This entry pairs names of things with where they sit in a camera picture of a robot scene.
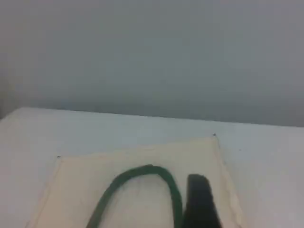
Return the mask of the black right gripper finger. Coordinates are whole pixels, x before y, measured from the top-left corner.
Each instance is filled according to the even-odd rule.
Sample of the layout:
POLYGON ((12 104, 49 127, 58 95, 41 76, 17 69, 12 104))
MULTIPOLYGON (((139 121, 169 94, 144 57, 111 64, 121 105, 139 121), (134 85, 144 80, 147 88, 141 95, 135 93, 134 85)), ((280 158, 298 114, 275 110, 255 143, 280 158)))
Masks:
POLYGON ((187 179, 187 202, 183 213, 184 228, 220 228, 209 180, 200 174, 187 179))

